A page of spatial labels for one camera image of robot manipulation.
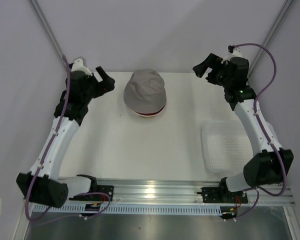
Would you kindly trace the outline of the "red cap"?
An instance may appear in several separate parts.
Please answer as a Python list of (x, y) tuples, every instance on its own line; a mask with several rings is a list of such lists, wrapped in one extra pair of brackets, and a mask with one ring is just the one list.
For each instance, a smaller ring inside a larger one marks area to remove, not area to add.
[(164, 109), (165, 109), (166, 106), (163, 106), (159, 111), (156, 111), (156, 112), (151, 112), (151, 113), (138, 113), (138, 115), (142, 116), (142, 117), (145, 117), (145, 118), (151, 118), (151, 117), (154, 117), (154, 116), (157, 116), (159, 115)]

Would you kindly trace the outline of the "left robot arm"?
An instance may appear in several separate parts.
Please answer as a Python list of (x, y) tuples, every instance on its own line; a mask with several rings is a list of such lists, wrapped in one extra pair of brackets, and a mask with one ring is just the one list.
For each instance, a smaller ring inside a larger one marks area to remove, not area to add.
[(60, 179), (59, 172), (68, 146), (89, 111), (89, 103), (115, 88), (115, 80), (101, 66), (95, 69), (100, 79), (75, 68), (73, 63), (70, 66), (48, 139), (29, 172), (19, 173), (16, 178), (27, 202), (54, 208), (62, 207), (66, 200), (76, 196), (89, 201), (97, 197), (95, 177), (79, 174)]

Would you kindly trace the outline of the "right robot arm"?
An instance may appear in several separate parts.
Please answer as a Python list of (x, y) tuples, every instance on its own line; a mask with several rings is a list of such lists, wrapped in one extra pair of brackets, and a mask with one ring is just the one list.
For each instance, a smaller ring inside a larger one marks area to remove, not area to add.
[(249, 61), (233, 52), (226, 59), (210, 53), (193, 71), (202, 78), (207, 70), (208, 83), (221, 86), (224, 98), (241, 121), (252, 147), (253, 157), (242, 172), (220, 181), (218, 197), (231, 201), (236, 192), (263, 189), (265, 185), (281, 184), (280, 196), (287, 187), (287, 175), (294, 159), (290, 149), (284, 149), (267, 126), (255, 91), (248, 86)]

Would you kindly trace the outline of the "grey bucket hat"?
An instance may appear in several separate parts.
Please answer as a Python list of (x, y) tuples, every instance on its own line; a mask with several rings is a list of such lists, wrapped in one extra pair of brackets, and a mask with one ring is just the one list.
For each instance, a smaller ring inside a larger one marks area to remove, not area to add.
[(124, 88), (123, 101), (136, 112), (157, 112), (167, 104), (164, 79), (150, 68), (134, 71)]

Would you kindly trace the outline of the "white bucket hat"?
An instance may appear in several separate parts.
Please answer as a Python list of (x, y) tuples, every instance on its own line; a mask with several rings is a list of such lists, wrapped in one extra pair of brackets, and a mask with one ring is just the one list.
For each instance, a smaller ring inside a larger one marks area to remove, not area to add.
[(139, 116), (139, 117), (142, 117), (142, 116), (140, 116), (138, 113), (141, 113), (141, 112), (137, 112), (137, 111), (134, 111), (134, 110), (132, 110), (131, 108), (129, 108), (128, 106), (126, 106), (126, 108), (131, 112), (131, 113), (133, 113), (134, 115), (137, 115), (137, 116)]

